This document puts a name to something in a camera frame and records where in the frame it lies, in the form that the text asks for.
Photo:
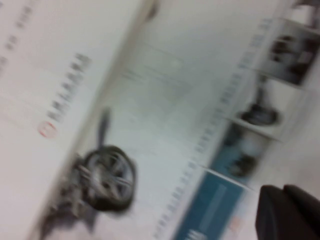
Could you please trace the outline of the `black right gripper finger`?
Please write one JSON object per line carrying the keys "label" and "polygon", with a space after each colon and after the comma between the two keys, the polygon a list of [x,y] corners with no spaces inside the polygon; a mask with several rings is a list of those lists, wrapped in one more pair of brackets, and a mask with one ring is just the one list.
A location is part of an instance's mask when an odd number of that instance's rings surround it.
{"label": "black right gripper finger", "polygon": [[255,229],[259,240],[318,240],[320,201],[296,185],[263,185]]}

